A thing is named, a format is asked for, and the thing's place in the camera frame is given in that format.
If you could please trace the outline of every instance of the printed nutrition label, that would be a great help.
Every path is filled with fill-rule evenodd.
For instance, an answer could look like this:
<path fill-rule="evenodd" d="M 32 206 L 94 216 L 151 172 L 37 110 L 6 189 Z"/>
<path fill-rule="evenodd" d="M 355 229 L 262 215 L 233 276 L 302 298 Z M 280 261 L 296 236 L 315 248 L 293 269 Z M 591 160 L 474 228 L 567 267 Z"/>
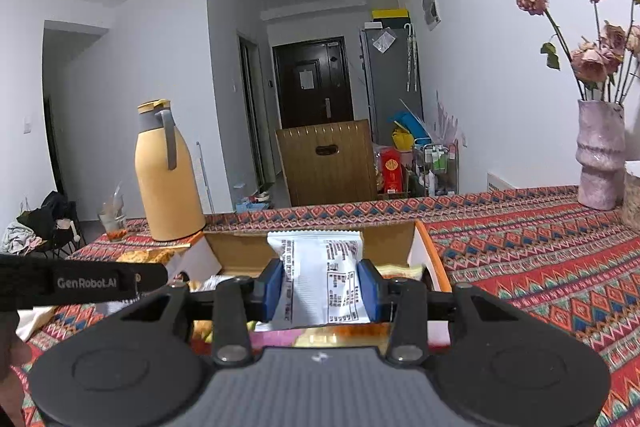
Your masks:
<path fill-rule="evenodd" d="M 343 261 L 357 261 L 356 241 L 326 241 L 326 322 L 341 324 L 357 321 L 360 288 L 355 271 L 341 270 Z"/>
<path fill-rule="evenodd" d="M 284 319 L 293 322 L 293 279 L 296 267 L 296 252 L 294 242 L 286 239 L 282 242 L 283 254 L 282 267 L 284 268 L 284 277 L 282 281 L 281 295 L 284 295 Z"/>

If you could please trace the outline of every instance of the yellow thermos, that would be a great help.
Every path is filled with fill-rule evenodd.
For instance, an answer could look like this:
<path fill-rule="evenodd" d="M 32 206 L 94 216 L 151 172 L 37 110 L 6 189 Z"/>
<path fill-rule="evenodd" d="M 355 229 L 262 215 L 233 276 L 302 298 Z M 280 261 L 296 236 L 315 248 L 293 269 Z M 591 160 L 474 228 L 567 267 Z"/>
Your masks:
<path fill-rule="evenodd" d="M 169 100 L 138 107 L 136 176 L 151 236 L 172 241 L 204 228 L 191 155 L 175 126 Z"/>

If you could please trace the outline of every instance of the wicker basket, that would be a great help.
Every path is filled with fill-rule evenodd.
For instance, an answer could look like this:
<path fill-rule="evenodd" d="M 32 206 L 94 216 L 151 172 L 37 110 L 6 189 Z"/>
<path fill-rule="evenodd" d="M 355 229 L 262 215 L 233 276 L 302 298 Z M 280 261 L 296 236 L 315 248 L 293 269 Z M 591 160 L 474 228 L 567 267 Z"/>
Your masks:
<path fill-rule="evenodd" d="M 640 162 L 626 162 L 625 202 L 622 205 L 622 222 L 630 229 L 640 232 Z"/>

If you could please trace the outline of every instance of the thermos lid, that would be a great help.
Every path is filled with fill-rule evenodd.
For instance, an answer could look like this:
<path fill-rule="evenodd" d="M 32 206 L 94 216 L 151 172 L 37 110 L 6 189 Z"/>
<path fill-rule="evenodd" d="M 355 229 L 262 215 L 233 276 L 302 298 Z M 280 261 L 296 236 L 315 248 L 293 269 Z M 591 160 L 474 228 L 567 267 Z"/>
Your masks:
<path fill-rule="evenodd" d="M 171 107 L 171 101 L 166 98 L 161 98 L 160 100 L 152 100 L 151 102 L 145 102 L 142 105 L 138 106 L 138 112 L 143 114 L 144 112 L 153 111 L 155 108 L 162 107 L 164 109 L 169 109 Z"/>

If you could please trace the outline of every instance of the person's hand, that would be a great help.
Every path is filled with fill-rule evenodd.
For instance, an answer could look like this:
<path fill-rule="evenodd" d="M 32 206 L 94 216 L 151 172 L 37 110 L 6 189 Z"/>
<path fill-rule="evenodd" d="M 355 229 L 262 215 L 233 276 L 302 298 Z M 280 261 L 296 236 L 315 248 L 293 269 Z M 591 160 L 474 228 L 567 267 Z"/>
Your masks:
<path fill-rule="evenodd" d="M 0 312 L 0 407 L 16 427 L 24 427 L 24 391 L 11 366 L 28 363 L 31 349 L 15 334 L 19 321 L 18 312 Z"/>

